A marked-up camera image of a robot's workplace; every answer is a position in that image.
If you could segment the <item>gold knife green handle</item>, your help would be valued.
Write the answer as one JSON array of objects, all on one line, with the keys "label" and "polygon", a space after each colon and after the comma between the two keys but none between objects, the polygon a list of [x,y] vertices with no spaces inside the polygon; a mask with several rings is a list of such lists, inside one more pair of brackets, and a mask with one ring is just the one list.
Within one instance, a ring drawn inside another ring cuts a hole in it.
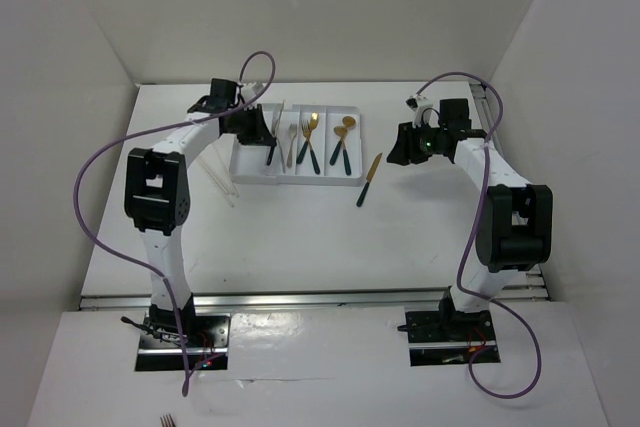
[{"label": "gold knife green handle", "polygon": [[372,182],[372,180],[373,180],[373,178],[375,176],[375,173],[376,173],[376,171],[378,169],[378,166],[380,164],[382,155],[383,155],[383,153],[379,153],[374,158],[374,160],[373,160],[373,162],[372,162],[372,164],[371,164],[371,166],[369,168],[369,171],[368,171],[368,173],[366,175],[366,178],[365,178],[365,184],[364,184],[364,186],[363,186],[363,188],[361,190],[361,193],[360,193],[360,195],[359,195],[359,197],[358,197],[358,199],[356,201],[356,206],[358,208],[360,208],[365,202],[365,199],[366,199],[370,184],[371,184],[371,182]]},{"label": "gold knife green handle", "polygon": [[281,121],[281,116],[285,107],[285,101],[282,101],[277,108],[273,111],[271,121],[271,135],[274,138],[274,144],[270,147],[268,156],[266,159],[266,165],[270,166],[273,160],[275,148],[278,146],[278,130]]}]

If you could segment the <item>silver fork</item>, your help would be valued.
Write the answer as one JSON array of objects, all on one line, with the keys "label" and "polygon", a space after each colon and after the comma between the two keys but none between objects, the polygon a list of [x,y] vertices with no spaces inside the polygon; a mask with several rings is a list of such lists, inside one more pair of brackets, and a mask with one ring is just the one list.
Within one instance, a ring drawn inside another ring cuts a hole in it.
[{"label": "silver fork", "polygon": [[296,138],[298,134],[298,125],[296,123],[292,123],[289,125],[288,134],[289,134],[289,149],[287,153],[286,167],[290,169],[293,165],[293,150],[296,145]]},{"label": "silver fork", "polygon": [[278,149],[278,152],[279,152],[281,173],[285,174],[286,173],[286,161],[285,161],[285,157],[284,157],[282,140],[280,139],[280,122],[281,122],[281,119],[278,120],[276,125],[275,125],[274,137],[276,138],[276,141],[277,141],[277,149]]}]

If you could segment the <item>gold fork green handle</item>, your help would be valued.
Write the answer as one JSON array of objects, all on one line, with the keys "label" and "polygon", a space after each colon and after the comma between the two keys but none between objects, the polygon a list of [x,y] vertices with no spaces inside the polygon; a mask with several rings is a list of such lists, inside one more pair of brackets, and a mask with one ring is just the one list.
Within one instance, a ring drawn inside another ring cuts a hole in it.
[{"label": "gold fork green handle", "polygon": [[312,113],[309,120],[303,120],[301,122],[301,129],[302,129],[302,135],[304,138],[304,143],[296,158],[296,162],[298,164],[301,164],[305,158],[307,149],[309,147],[309,140],[310,140],[311,134],[313,130],[318,126],[318,123],[319,123],[319,114],[317,112]]},{"label": "gold fork green handle", "polygon": [[319,175],[321,173],[321,170],[320,170],[319,162],[317,160],[316,154],[315,154],[313,146],[312,146],[311,137],[310,137],[310,140],[309,140],[309,147],[307,149],[306,154],[307,153],[310,154],[313,170],[314,170],[316,175]]}]

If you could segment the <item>gold spoon green handle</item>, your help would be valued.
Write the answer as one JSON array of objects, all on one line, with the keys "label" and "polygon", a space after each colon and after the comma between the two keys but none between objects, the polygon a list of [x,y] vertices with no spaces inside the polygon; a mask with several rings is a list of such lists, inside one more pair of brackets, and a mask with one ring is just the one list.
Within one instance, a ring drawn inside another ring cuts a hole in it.
[{"label": "gold spoon green handle", "polygon": [[356,125],[356,120],[351,116],[344,116],[342,118],[343,124],[343,133],[341,136],[342,143],[342,152],[343,152],[343,164],[345,169],[345,174],[350,176],[352,174],[351,163],[349,159],[349,154],[347,150],[346,137],[349,131]]},{"label": "gold spoon green handle", "polygon": [[334,128],[334,133],[338,136],[338,142],[336,143],[336,146],[334,147],[334,150],[329,160],[329,164],[331,166],[335,165],[337,162],[337,158],[343,147],[344,138],[348,133],[348,129],[344,125],[336,126]]}]

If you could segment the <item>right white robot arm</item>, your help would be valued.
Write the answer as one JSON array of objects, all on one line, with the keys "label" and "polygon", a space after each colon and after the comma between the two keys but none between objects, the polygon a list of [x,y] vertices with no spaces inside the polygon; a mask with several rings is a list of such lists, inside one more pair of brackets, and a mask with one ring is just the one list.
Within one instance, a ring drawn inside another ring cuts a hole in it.
[{"label": "right white robot arm", "polygon": [[418,165],[443,156],[461,168],[480,192],[480,212],[472,224],[465,267],[443,294],[428,324],[412,321],[404,329],[412,340],[462,341],[488,330],[489,302],[520,272],[548,260],[551,251],[553,194],[519,175],[470,118],[463,98],[439,104],[415,95],[414,113],[399,125],[388,162]]}]

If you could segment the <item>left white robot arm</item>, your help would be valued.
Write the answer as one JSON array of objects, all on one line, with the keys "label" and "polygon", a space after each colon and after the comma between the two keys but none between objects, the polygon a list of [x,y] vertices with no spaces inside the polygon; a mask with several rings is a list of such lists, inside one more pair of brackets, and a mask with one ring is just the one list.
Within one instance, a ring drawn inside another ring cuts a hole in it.
[{"label": "left white robot arm", "polygon": [[214,78],[209,94],[188,109],[179,127],[128,154],[124,209],[153,267],[150,326],[176,346],[193,341],[198,324],[182,252],[182,226],[191,209],[188,168],[224,134],[250,146],[276,144],[256,101],[264,90],[262,83]]}]

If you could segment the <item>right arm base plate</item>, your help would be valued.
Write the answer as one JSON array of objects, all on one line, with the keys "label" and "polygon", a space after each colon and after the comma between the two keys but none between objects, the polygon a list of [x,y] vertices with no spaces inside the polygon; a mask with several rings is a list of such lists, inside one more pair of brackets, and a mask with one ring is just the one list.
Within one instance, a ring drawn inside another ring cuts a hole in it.
[{"label": "right arm base plate", "polygon": [[501,362],[489,311],[455,324],[438,311],[409,311],[397,331],[407,337],[412,367],[464,365],[473,355],[476,363]]}]

